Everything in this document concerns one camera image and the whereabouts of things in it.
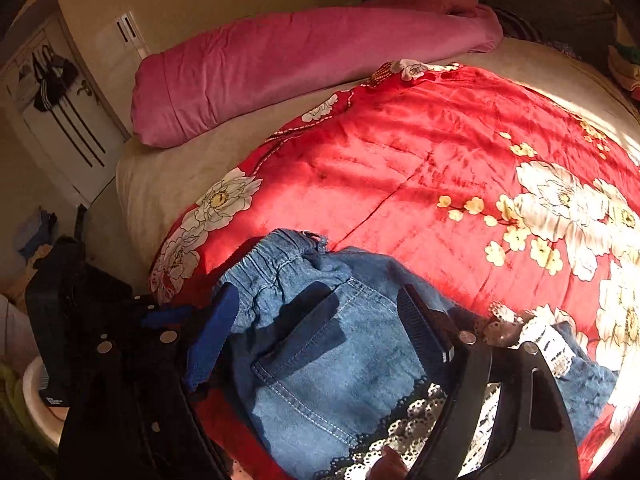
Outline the left hand red nails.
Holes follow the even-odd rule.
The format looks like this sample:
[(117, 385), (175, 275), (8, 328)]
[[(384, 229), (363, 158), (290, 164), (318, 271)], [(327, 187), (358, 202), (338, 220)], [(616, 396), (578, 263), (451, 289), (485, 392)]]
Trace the left hand red nails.
[(385, 445), (382, 456), (367, 473), (368, 480), (405, 480), (408, 468), (402, 457), (390, 446)]

